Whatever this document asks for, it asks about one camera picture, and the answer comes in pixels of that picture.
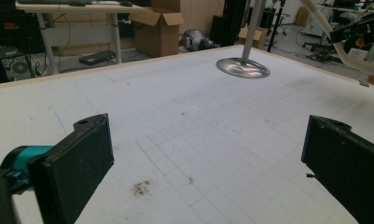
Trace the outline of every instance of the black equipment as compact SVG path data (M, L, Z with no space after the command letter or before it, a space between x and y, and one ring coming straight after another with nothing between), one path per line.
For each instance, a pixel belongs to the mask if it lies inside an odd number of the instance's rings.
M226 0L224 5L224 26L222 28L221 47L233 46L242 26L246 0Z
M330 33L332 43L338 43L351 36L363 37L365 43L374 42L374 13L364 16L361 21L354 22Z
M89 5L93 0L17 0L21 4L40 4L40 5L69 5L80 3Z
M198 51L203 49L215 49L219 46L207 38L201 30L187 30L181 35L179 41L189 51Z
M310 116L301 160L360 224L374 224L374 144L352 127Z
M0 46L0 83L33 77L28 57L17 49Z
M360 2L361 2L360 0L335 0L332 7L354 9L355 4L358 4Z
M86 65L95 65L97 63L109 62L111 59L115 58L116 53L113 50L106 50L88 56L80 57L78 58L78 61Z
M224 16L213 16L213 23L212 29L210 32L210 39L212 39L215 43L220 44L222 43L223 33L224 33L224 24L225 24L225 17Z
M0 166L0 223L19 223L13 194L31 187L44 223L75 223L114 164L106 114L82 119L54 147L17 147Z
M26 54L45 50L36 15L17 10L15 0L0 0L0 46Z
M248 18L247 21L251 20L251 14L253 13L253 8L250 7L248 10ZM276 8L265 7L262 12L262 17L260 18L259 27L262 28L271 28L271 24L273 23L274 15L276 13Z
M268 52L270 52L271 47L273 46L274 36L276 35L277 27L279 27L280 18L282 17L284 5L285 5L285 0L281 0L279 13L277 15L276 23L274 24L273 33L271 34L271 37L270 37Z

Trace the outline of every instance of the desk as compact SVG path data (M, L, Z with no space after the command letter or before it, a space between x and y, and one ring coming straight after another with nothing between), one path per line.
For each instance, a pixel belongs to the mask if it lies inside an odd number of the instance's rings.
M330 7L334 14L338 11L339 17L348 20L349 22L358 21L361 17L365 16L367 13L372 13L372 11L367 11L365 9L351 9L351 8L342 8L342 7Z
M121 63L119 29L117 13L135 13L142 8L138 6L122 7L120 5L96 4L86 5L85 7L70 7L68 5L33 5L20 4L16 2L16 8L26 12L36 13L41 35L44 40L45 49L49 58L52 74L59 74L60 71L56 66L52 48L53 46L66 45L83 45L91 43L111 42L115 43L117 63ZM90 27L90 28L47 28L43 13L111 13L113 24L112 27Z
M343 12L352 12L356 14L363 15L366 11L363 9L348 9L348 8L340 8L340 7L325 7L322 5L317 5L318 9L323 13L324 17L327 21L331 21L333 16L333 10L343 11ZM315 18L310 15L305 27L301 30L303 34L306 35L317 35L323 36L324 30L321 28L320 24L315 20Z
M241 54L211 49L0 84L0 162L108 113L115 165L77 223L356 223L305 177L300 158L311 114L374 143L374 88L257 49L250 59L270 69L266 78L215 67ZM146 180L149 193L134 195ZM41 223L32 192L14 198L22 223Z

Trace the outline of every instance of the shiny metal base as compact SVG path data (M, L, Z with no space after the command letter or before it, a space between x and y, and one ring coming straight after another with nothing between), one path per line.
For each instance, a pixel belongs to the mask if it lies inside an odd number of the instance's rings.
M235 77L262 78L270 74L264 65L251 60L248 60L247 64L242 64L241 58L221 59L216 62L216 67Z

